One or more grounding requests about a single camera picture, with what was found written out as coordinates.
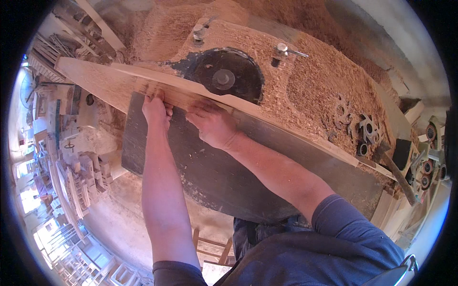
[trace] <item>man's right hand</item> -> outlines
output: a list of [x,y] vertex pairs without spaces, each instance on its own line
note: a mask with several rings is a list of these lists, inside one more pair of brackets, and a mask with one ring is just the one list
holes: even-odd
[[208,99],[194,101],[186,119],[199,129],[199,137],[210,146],[227,151],[240,134],[235,119]]

